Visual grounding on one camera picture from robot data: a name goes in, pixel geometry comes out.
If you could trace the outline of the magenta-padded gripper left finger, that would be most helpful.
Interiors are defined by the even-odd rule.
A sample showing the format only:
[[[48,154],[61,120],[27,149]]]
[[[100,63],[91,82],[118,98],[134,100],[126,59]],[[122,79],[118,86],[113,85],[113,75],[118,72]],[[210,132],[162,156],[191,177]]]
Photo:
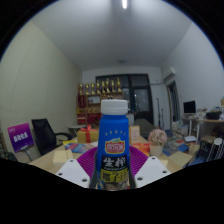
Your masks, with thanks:
[[[95,157],[97,148],[83,153],[78,159],[69,159],[56,173],[57,176],[83,188],[97,188]]]

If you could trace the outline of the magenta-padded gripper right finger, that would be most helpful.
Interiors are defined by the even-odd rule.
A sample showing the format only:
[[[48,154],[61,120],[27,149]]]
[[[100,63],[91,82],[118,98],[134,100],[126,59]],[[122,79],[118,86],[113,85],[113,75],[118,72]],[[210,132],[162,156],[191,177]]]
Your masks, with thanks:
[[[170,175],[170,171],[156,157],[148,157],[135,147],[130,146],[130,188],[141,188]]]

